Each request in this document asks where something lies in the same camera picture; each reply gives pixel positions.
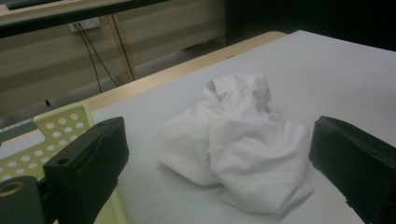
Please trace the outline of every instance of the yellow-green perforated basket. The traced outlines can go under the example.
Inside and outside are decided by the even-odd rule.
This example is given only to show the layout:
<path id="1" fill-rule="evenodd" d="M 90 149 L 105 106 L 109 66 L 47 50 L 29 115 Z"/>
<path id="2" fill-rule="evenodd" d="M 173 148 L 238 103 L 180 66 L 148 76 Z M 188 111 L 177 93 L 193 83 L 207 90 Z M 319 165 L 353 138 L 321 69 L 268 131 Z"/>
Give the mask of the yellow-green perforated basket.
<path id="1" fill-rule="evenodd" d="M 21 175 L 44 176 L 42 165 L 93 125 L 88 106 L 75 103 L 33 119 L 45 140 L 0 160 L 0 181 Z M 95 224 L 127 224 L 118 189 L 102 208 Z"/>

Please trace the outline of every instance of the black cable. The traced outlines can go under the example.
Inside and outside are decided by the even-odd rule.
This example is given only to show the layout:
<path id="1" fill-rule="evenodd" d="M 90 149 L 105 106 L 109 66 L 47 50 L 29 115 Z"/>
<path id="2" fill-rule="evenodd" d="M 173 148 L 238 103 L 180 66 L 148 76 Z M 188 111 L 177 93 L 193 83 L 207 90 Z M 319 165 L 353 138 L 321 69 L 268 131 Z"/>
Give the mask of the black cable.
<path id="1" fill-rule="evenodd" d="M 99 57 L 98 52 L 96 51 L 96 48 L 93 46 L 93 43 L 91 42 L 90 38 L 87 36 L 87 33 L 85 33 L 84 29 L 82 29 L 81 24 L 78 24 L 79 27 L 81 28 L 82 33 L 85 35 L 85 37 L 87 38 L 88 42 L 91 44 L 91 47 L 93 49 L 93 51 L 96 54 L 96 57 L 98 58 L 100 64 L 103 66 L 103 68 L 105 68 L 107 75 L 110 77 L 110 79 L 113 81 L 114 85 L 116 85 L 116 87 L 118 87 L 119 85 L 117 85 L 116 81 L 113 79 L 113 77 L 110 75 L 110 73 L 108 72 L 107 68 L 105 67 L 105 64 L 102 62 L 102 60 Z"/>
<path id="2" fill-rule="evenodd" d="M 81 31 L 79 30 L 79 27 L 77 25 L 75 25 L 75 24 L 74 24 L 74 26 L 78 30 L 78 33 L 81 36 L 82 40 L 84 41 L 85 47 L 87 47 L 88 53 L 90 54 L 91 62 L 92 62 L 92 65 L 93 65 L 93 69 L 95 70 L 95 74 L 96 74 L 96 81 L 98 83 L 99 92 L 102 93 L 102 88 L 100 87 L 100 83 L 99 83 L 98 71 L 96 70 L 95 62 L 93 61 L 93 57 L 92 57 L 92 54 L 91 54 L 90 47 L 88 46 L 87 41 L 84 39 L 84 36 L 82 35 Z"/>

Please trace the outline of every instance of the wall outlet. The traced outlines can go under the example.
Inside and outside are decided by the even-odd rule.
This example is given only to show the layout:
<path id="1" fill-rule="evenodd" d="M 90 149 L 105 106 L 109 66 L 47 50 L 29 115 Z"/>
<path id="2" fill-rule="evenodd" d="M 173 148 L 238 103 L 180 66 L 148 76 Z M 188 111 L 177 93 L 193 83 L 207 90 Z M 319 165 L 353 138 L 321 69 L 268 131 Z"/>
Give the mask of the wall outlet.
<path id="1" fill-rule="evenodd" d="M 88 30 L 94 27 L 99 27 L 101 25 L 99 18 L 95 17 L 95 18 L 91 18 L 91 19 L 87 19 L 85 21 L 75 21 L 72 23 L 69 23 L 69 29 L 72 33 L 77 33 L 78 29 L 75 27 L 75 25 L 81 25 L 83 30 Z"/>

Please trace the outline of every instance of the white tabletop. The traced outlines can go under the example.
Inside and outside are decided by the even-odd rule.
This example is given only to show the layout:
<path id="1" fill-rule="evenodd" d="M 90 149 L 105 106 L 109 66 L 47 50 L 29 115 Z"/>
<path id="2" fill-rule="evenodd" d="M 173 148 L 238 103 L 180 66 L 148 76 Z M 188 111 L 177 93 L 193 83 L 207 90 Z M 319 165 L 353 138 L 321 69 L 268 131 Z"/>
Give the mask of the white tabletop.
<path id="1" fill-rule="evenodd" d="M 220 201 L 157 161 L 161 125 L 193 105 L 214 77 L 263 74 L 270 106 L 311 130 L 320 115 L 349 122 L 396 146 L 396 52 L 297 32 L 114 105 L 96 121 L 124 116 L 131 158 L 120 189 L 133 223 L 360 224 L 342 194 L 312 167 L 315 192 L 288 216 L 251 215 Z"/>

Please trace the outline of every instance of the cloth fold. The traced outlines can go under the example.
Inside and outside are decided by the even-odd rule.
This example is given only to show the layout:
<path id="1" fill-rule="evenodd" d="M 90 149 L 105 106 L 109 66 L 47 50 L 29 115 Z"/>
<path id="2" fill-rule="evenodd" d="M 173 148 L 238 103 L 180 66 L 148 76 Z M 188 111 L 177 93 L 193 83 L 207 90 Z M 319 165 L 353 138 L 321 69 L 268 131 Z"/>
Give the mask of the cloth fold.
<path id="1" fill-rule="evenodd" d="M 222 184 L 245 212 L 279 214 L 312 193 L 304 180 L 309 130 L 278 120 L 262 75 L 206 84 L 197 104 L 163 125 L 159 160 L 192 182 Z"/>

